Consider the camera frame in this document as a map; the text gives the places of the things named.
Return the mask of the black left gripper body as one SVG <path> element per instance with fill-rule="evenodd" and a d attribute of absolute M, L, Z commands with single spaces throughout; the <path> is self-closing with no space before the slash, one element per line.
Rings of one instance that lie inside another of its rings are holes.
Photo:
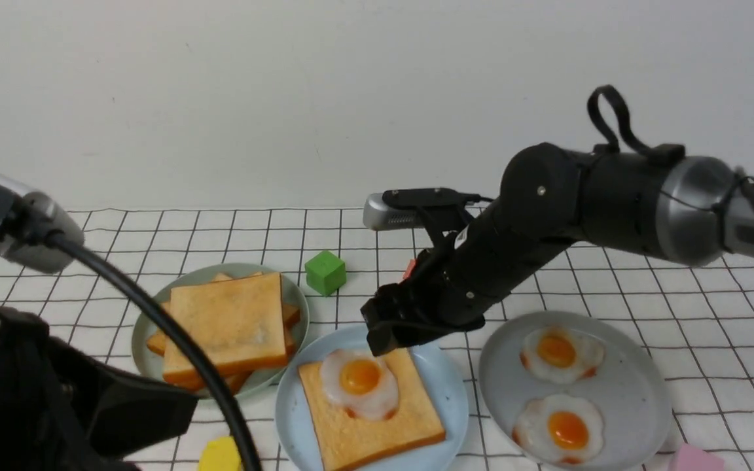
<path fill-rule="evenodd" d="M 36 314 L 0 306 L 0 470 L 87 470 L 90 359 Z"/>

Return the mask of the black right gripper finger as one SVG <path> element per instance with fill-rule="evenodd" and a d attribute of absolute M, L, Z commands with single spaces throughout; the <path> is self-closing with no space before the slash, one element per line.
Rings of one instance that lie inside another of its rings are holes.
<path fill-rule="evenodd" d="M 366 341 L 374 357 L 427 345 L 446 335 L 443 322 L 367 320 L 365 325 L 368 329 Z"/>

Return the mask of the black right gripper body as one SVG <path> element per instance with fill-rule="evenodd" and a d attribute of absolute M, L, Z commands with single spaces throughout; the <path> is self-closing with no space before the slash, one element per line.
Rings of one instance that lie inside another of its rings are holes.
<path fill-rule="evenodd" d="M 371 331 L 475 328 L 535 271 L 535 240 L 494 222 L 473 222 L 421 254 L 410 277 L 380 287 L 361 308 Z"/>

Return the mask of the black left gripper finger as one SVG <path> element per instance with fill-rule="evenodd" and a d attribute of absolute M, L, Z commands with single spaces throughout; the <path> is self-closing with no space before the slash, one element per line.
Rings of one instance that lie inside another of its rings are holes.
<path fill-rule="evenodd" d="M 82 462 L 122 459 L 188 431 L 200 397 L 50 339 L 50 412 Z"/>

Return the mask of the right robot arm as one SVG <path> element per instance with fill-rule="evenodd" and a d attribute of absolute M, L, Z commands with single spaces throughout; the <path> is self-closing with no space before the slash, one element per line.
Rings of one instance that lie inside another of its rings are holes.
<path fill-rule="evenodd" d="M 369 196 L 365 226 L 423 228 L 432 241 L 406 279 L 361 308 L 374 355 L 482 328 L 494 304 L 577 242 L 682 266 L 754 258 L 754 179 L 713 157 L 542 143 L 511 159 L 499 196 L 473 217 L 467 206 L 481 199 L 449 188 Z"/>

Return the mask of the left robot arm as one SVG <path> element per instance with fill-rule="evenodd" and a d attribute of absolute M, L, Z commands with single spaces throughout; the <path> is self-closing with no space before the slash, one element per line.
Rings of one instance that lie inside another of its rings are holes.
<path fill-rule="evenodd" d="M 42 192 L 0 176 L 0 257 L 39 272 L 90 254 Z M 0 470 L 135 470 L 128 456 L 185 434 L 197 396 L 108 366 L 51 334 L 37 314 L 0 306 Z"/>

